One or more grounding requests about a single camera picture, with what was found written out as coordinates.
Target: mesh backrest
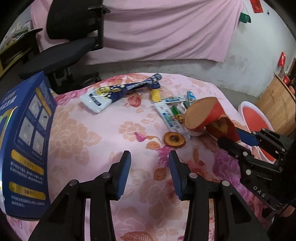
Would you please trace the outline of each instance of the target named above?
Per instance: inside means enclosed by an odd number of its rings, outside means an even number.
[[[87,37],[100,28],[95,12],[88,7],[101,5],[102,0],[53,0],[46,23],[48,37],[70,41]]]

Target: chair seat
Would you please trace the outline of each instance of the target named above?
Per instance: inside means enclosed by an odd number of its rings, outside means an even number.
[[[96,37],[88,37],[52,46],[25,63],[20,69],[19,77],[25,80],[41,71],[48,75],[70,67],[95,45]]]

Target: blue box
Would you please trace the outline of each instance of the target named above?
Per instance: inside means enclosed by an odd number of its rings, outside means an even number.
[[[50,206],[47,151],[56,102],[40,72],[0,102],[0,208],[39,219]]]

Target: tablecloth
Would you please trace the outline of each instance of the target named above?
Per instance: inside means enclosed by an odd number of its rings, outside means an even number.
[[[49,194],[53,201],[69,180],[84,182],[94,179],[108,171],[112,163],[118,162],[124,150],[129,150],[132,162],[125,192],[119,201],[111,201],[117,240],[182,241],[189,202],[180,201],[174,192],[168,168],[168,154],[172,148],[163,142],[168,128],[150,101],[150,90],[138,89],[99,114],[88,110],[79,99],[93,88],[139,82],[151,75],[115,76],[56,98],[58,107],[48,152]],[[198,99],[215,96],[235,126],[246,129],[239,113],[215,85],[178,74],[162,76],[160,92],[163,97],[182,95],[186,91],[192,91]],[[262,202],[239,182],[237,160],[220,149],[212,137],[207,134],[192,137],[176,151],[192,172],[215,182],[229,180],[262,225],[268,227],[269,223],[261,216]],[[252,151],[259,158],[258,150],[253,148]],[[209,202],[209,240],[213,240],[213,202]],[[28,240],[37,224],[37,221],[7,219],[22,240]],[[85,236],[89,240],[89,202],[85,223]]]

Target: bolt head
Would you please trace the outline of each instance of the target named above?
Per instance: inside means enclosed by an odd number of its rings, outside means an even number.
[[[191,173],[189,174],[189,176],[190,176],[191,178],[197,178],[197,177],[198,177],[198,175],[197,175],[195,172],[191,172]]]
[[[228,187],[228,186],[230,186],[230,182],[227,180],[224,180],[224,181],[222,181],[222,185]]]
[[[111,174],[109,172],[104,172],[104,173],[102,173],[102,177],[109,178],[109,177],[111,177]]]
[[[69,185],[70,186],[74,186],[77,184],[77,180],[76,179],[72,179],[71,181],[69,181]]]

